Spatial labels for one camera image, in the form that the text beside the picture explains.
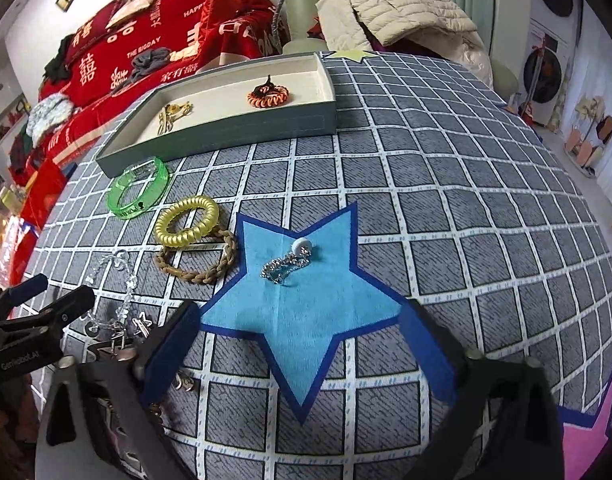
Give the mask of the silver chain white bead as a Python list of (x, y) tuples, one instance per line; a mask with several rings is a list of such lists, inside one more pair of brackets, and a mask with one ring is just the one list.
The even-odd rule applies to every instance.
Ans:
[(281, 285), (289, 274), (309, 266), (312, 253), (312, 242), (306, 237), (297, 238), (283, 257), (272, 259), (263, 266), (260, 276), (273, 284)]

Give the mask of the green translucent bangle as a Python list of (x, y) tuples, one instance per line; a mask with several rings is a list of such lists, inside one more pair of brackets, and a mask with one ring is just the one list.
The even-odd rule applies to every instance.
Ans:
[(130, 220), (151, 210), (163, 197), (169, 170), (158, 157), (149, 157), (129, 166), (114, 181), (106, 197), (109, 211)]

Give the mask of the grey-green jewelry tray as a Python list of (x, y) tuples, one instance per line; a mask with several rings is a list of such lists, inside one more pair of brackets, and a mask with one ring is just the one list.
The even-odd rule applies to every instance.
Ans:
[[(271, 76), (289, 89), (280, 106), (256, 108), (249, 92)], [(158, 136), (158, 114), (169, 103), (193, 110)], [(149, 157), (164, 162), (236, 146), (336, 132), (333, 82), (315, 52), (257, 58), (163, 84), (134, 102), (100, 144), (95, 161), (107, 177)]]

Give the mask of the grey checkered tablecloth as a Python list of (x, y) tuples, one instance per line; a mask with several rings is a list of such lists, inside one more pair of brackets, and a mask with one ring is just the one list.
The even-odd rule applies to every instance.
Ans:
[[(241, 213), (294, 231), (355, 203), (362, 270), (466, 346), (536, 359), (556, 402), (596, 414), (612, 368), (612, 256), (575, 182), (445, 62), (382, 55), (327, 70), (334, 134), (175, 160), (168, 202), (205, 193), (228, 226)], [(185, 364), (199, 391), (172, 396), (167, 429), (203, 479), (397, 478), (446, 411), (393, 327), (338, 345), (304, 422), (254, 341), (204, 334)]]

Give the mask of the red gift bag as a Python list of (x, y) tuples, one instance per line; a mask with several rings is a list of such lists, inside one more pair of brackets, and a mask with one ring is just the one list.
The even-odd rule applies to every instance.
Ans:
[(8, 276), (11, 285), (21, 282), (36, 242), (67, 181), (62, 169), (51, 160), (44, 162), (36, 173), (20, 212)]

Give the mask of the pink felt star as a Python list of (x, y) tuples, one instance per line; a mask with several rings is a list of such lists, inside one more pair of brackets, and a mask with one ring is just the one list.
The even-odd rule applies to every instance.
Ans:
[(606, 391), (603, 393), (596, 414), (558, 407), (562, 428), (564, 479), (583, 478), (602, 448), (609, 441), (612, 417), (612, 368)]

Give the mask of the blue felt star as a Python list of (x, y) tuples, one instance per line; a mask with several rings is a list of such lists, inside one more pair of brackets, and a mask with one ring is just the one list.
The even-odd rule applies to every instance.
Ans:
[[(397, 323), (406, 299), (358, 266), (358, 206), (295, 232), (239, 214), (239, 270), (202, 306), (206, 333), (256, 341), (281, 393), (303, 422), (338, 345)], [(299, 240), (313, 253), (281, 283), (263, 266)]]

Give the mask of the orange black scrunchie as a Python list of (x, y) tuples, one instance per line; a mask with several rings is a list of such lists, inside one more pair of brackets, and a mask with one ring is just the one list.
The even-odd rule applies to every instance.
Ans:
[(247, 102), (256, 108), (271, 108), (285, 104), (289, 100), (289, 89), (274, 84), (271, 76), (263, 84), (255, 87), (247, 95)]

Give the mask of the grey crumpled cloth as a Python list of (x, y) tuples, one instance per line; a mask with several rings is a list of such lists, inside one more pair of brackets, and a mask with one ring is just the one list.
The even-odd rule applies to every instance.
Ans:
[(126, 80), (117, 84), (112, 89), (112, 93), (116, 93), (124, 87), (130, 86), (135, 82), (153, 74), (156, 70), (160, 70), (170, 63), (171, 50), (165, 47), (157, 49), (147, 49), (137, 56), (131, 62), (132, 70)]

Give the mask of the yellow-green felt star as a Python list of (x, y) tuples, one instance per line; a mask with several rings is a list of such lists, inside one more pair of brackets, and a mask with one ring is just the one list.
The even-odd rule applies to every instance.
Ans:
[(327, 60), (346, 60), (361, 64), (365, 58), (377, 58), (379, 55), (373, 51), (364, 50), (339, 50), (331, 52), (325, 58)]

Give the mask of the red patterned sofa blanket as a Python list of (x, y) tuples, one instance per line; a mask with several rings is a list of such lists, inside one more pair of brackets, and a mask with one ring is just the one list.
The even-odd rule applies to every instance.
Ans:
[(25, 185), (44, 162), (84, 155), (106, 126), (160, 86), (273, 55), (271, 0), (112, 0), (60, 40), (8, 152)]

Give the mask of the beige puffer jacket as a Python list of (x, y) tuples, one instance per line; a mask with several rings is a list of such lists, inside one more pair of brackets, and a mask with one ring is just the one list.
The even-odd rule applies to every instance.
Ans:
[(477, 26), (452, 0), (319, 0), (315, 4), (327, 46), (335, 51), (372, 49), (409, 40), (458, 63), (490, 87), (490, 62)]

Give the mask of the yellow charm keychain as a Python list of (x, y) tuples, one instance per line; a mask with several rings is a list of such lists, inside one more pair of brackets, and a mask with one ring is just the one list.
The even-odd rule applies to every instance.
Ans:
[(158, 136), (170, 132), (175, 126), (175, 122), (187, 115), (190, 115), (193, 110), (193, 104), (187, 101), (182, 104), (169, 103), (158, 114)]

